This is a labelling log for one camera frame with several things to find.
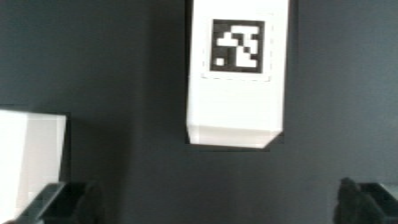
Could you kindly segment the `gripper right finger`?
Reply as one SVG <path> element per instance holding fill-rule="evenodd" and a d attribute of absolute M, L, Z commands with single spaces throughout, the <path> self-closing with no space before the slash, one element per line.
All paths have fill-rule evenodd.
<path fill-rule="evenodd" d="M 398 224 L 398 183 L 342 180 L 335 224 Z"/>

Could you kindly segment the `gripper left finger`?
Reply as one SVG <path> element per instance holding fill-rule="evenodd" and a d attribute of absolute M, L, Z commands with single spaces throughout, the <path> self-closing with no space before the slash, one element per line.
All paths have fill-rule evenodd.
<path fill-rule="evenodd" d="M 100 186 L 84 182 L 50 183 L 15 224 L 107 224 Z"/>

